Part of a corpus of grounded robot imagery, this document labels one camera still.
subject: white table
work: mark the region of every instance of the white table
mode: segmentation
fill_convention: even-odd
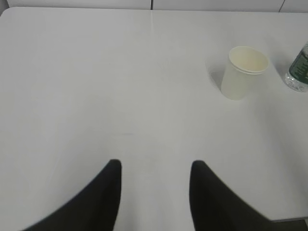
[[[123,164],[115,231],[193,231],[196,159],[268,218],[308,217],[308,94],[285,86],[272,65],[241,101],[215,85],[237,45],[263,51],[284,72],[308,39],[307,21],[298,13],[6,10],[0,230],[47,216],[111,158]]]

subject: wall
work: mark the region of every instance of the wall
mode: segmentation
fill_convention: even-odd
[[[154,0],[155,10],[278,12],[283,0]]]
[[[9,6],[150,9],[151,0],[8,0]]]
[[[8,8],[8,3],[6,2],[6,0],[0,0],[0,15],[7,8]]]
[[[308,0],[286,0],[281,12],[308,13]]]

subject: paper cup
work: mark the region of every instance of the paper cup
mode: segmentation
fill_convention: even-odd
[[[231,49],[221,83],[222,94],[231,100],[242,99],[268,66],[267,57],[251,47]]]

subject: green bottle label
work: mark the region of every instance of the green bottle label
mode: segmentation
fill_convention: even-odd
[[[308,84],[308,57],[301,51],[292,63],[290,74],[302,83]]]

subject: water bottle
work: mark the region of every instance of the water bottle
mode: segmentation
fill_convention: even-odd
[[[284,82],[296,91],[308,91],[308,42],[290,66]]]

